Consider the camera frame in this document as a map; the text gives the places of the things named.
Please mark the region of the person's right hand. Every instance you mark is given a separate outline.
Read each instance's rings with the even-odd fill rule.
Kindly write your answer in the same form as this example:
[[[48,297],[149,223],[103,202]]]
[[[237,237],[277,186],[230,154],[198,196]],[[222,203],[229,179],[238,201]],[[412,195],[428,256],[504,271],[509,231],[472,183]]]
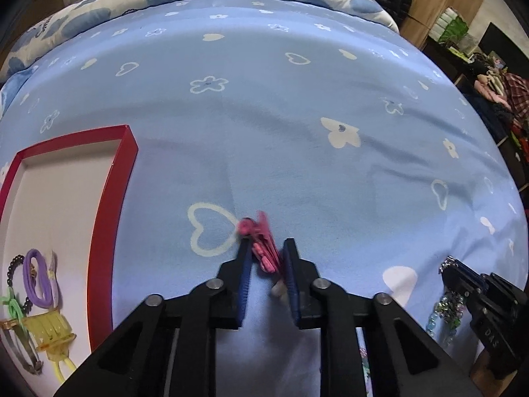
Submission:
[[[483,397],[499,397],[508,388],[517,371],[497,379],[489,368],[490,354],[484,349],[471,367],[470,378]]]

